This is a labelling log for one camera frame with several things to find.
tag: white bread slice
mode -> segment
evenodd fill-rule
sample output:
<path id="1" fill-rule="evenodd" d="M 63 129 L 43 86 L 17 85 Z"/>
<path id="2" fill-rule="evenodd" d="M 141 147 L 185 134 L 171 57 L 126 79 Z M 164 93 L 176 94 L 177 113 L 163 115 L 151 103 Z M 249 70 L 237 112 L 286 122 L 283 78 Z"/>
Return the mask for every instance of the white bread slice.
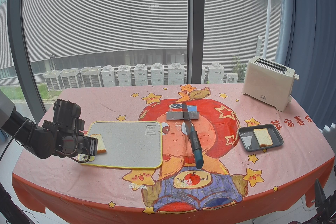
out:
<path id="1" fill-rule="evenodd" d="M 254 135 L 258 140 L 259 146 L 271 146 L 273 141 L 271 135 L 268 133 L 267 128 L 264 129 L 253 129 Z"/>
<path id="2" fill-rule="evenodd" d="M 101 134 L 91 134 L 90 137 L 98 138 L 97 154 L 106 152 L 106 147 Z"/>

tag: knife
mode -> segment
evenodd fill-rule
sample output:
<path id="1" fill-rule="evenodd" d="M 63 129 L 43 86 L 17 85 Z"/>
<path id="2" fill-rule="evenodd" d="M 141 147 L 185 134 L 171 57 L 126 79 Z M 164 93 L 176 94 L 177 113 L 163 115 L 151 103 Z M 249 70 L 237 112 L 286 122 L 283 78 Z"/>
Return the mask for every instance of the knife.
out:
<path id="1" fill-rule="evenodd" d="M 188 140 L 190 141 L 191 144 L 191 150 L 192 153 L 194 154 L 196 168 L 201 169 L 204 163 L 202 155 L 202 147 L 200 140 L 198 139 L 195 127 L 191 124 L 188 107 L 185 102 L 182 103 L 182 111 L 183 111 L 185 130 L 187 131 Z"/>

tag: grass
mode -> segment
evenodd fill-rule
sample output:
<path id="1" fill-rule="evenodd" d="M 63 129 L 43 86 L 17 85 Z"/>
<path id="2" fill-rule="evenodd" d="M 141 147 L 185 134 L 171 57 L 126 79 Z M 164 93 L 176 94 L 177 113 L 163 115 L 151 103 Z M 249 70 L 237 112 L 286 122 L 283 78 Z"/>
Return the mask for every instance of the grass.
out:
<path id="1" fill-rule="evenodd" d="M 42 99 L 52 99 L 54 96 L 59 96 L 62 91 L 48 91 L 47 84 L 37 85 Z M 9 99 L 24 99 L 23 92 L 20 86 L 1 86 L 0 90 Z"/>

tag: white toaster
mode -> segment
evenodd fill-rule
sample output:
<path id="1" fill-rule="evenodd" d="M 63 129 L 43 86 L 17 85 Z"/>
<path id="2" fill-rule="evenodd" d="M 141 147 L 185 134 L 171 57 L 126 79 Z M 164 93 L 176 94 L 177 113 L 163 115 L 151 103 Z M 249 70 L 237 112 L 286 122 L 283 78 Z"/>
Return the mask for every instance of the white toaster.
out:
<path id="1" fill-rule="evenodd" d="M 248 94 L 284 111 L 292 100 L 294 79 L 299 80 L 294 69 L 255 56 L 247 64 L 242 94 Z"/>

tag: curtain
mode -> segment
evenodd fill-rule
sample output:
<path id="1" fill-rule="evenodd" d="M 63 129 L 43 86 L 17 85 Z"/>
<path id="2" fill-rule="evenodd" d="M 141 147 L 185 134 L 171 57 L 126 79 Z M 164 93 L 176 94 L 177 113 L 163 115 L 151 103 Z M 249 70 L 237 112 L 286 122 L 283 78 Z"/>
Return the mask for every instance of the curtain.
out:
<path id="1" fill-rule="evenodd" d="M 282 15 L 276 61 L 300 75 L 292 96 L 323 129 L 336 122 L 336 0 L 283 0 Z"/>

